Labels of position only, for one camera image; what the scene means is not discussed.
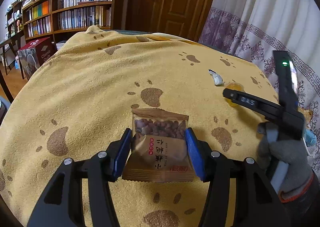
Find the curtain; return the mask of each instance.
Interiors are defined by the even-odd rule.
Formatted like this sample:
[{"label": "curtain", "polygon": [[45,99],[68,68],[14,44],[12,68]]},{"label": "curtain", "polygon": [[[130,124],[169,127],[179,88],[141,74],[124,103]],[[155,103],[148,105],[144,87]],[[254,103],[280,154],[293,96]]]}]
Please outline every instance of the curtain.
[{"label": "curtain", "polygon": [[298,72],[299,106],[313,110],[320,177],[320,11],[314,0],[213,0],[199,42],[256,64],[278,89],[273,50],[287,50]]}]

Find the gloved hand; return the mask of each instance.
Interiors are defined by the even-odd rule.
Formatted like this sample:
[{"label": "gloved hand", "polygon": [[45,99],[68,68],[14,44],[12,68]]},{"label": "gloved hand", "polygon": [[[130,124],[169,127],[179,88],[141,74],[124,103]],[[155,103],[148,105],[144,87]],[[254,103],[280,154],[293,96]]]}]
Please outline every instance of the gloved hand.
[{"label": "gloved hand", "polygon": [[289,164],[280,192],[283,192],[283,199],[290,199],[299,195],[308,183],[312,181],[313,171],[311,166],[308,165],[308,154],[302,140],[292,140],[285,134],[279,133],[280,141],[268,143],[266,123],[258,125],[258,133],[264,136],[258,147],[257,163],[262,169],[267,169],[272,155]]}]

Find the shelf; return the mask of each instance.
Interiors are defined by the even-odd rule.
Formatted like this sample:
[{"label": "shelf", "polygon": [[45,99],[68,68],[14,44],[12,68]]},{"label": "shelf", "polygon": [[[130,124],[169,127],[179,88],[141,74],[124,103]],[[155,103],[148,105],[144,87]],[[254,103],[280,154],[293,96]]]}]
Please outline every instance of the shelf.
[{"label": "shelf", "polygon": [[101,6],[101,5],[111,5],[111,4],[112,4],[112,1],[97,1],[97,2],[92,2],[92,3],[87,3],[87,4],[76,5],[76,6],[73,6],[73,7],[65,7],[65,8],[62,8],[62,9],[58,9],[56,11],[53,11],[52,14],[68,11],[70,9],[75,9],[75,8]]},{"label": "shelf", "polygon": [[29,23],[31,23],[31,22],[33,22],[35,20],[38,20],[38,19],[43,18],[43,17],[46,17],[48,15],[51,15],[51,12],[49,12],[48,14],[42,15],[42,16],[38,16],[38,17],[36,17],[36,18],[34,18],[32,20],[29,20],[29,21],[25,22],[23,25],[29,24]]},{"label": "shelf", "polygon": [[[100,29],[110,30],[110,26],[100,26]],[[81,32],[81,31],[87,31],[88,27],[79,27],[79,28],[72,28],[72,29],[59,29],[57,31],[54,31],[54,34],[59,33],[66,33],[66,32]]]},{"label": "shelf", "polygon": [[31,39],[34,39],[34,38],[37,38],[37,37],[48,36],[48,35],[52,35],[52,32],[44,33],[44,34],[37,34],[37,35],[31,36],[31,37],[26,37],[26,40],[31,40]]},{"label": "shelf", "polygon": [[38,4],[40,4],[40,2],[41,2],[41,0],[32,1],[29,4],[23,6],[21,10],[25,10],[26,8],[32,7],[33,5],[38,5]]}]

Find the silver rivet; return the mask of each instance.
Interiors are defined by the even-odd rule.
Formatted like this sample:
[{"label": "silver rivet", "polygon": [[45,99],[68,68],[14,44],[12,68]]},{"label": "silver rivet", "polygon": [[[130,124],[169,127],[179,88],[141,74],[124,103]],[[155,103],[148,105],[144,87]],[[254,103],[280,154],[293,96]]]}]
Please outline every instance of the silver rivet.
[{"label": "silver rivet", "polygon": [[106,155],[107,155],[107,152],[106,152],[106,151],[100,151],[100,152],[98,153],[98,157],[99,157],[99,158],[105,158]]},{"label": "silver rivet", "polygon": [[218,158],[218,157],[220,156],[220,152],[218,152],[218,151],[212,151],[212,152],[211,152],[211,156],[212,156],[213,158]]},{"label": "silver rivet", "polygon": [[72,163],[72,159],[71,159],[71,158],[66,158],[66,159],[63,161],[63,163],[64,163],[65,165],[69,165],[69,164]]},{"label": "silver rivet", "polygon": [[246,158],[246,161],[248,164],[254,164],[254,159],[253,158]]}]

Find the yellow blanket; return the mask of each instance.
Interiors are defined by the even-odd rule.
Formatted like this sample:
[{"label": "yellow blanket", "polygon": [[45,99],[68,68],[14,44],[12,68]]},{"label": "yellow blanket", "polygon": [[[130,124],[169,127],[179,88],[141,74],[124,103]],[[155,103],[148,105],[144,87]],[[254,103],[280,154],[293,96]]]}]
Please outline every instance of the yellow blanket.
[{"label": "yellow blanket", "polygon": [[[262,116],[229,106],[208,69],[277,102],[256,65],[197,43],[95,26],[70,38],[31,77],[0,127],[0,192],[14,215],[26,225],[61,162],[88,159],[118,140],[132,127],[131,108],[187,114],[198,139],[213,150],[232,159],[255,158]],[[110,190],[121,226],[197,226],[208,183],[119,179]],[[85,181],[83,199],[91,226]]]}]

